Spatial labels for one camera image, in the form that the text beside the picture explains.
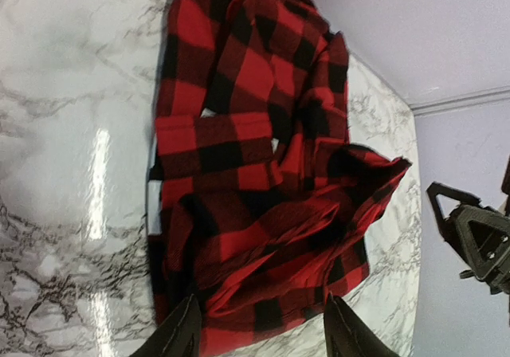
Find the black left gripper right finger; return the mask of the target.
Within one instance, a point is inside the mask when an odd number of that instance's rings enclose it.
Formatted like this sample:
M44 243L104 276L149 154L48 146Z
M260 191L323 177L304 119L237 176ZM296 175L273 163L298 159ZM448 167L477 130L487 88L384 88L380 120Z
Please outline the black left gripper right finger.
M329 294L324 309L327 356L393 357L393 351L340 296Z

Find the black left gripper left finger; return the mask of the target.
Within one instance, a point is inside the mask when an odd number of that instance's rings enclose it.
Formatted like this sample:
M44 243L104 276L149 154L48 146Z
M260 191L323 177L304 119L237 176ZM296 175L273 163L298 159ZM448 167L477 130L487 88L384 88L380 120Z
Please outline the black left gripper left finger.
M200 307L196 296L190 295L135 350L135 357L198 357L201 330Z

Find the red black plaid shirt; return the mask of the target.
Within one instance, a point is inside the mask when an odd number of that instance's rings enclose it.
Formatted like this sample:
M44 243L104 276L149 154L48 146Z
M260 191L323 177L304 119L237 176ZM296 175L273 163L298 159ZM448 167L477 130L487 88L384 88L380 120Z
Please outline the red black plaid shirt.
M291 330L369 274L364 235L409 168L349 139L343 36L312 0L174 0L156 107L157 320L200 353Z

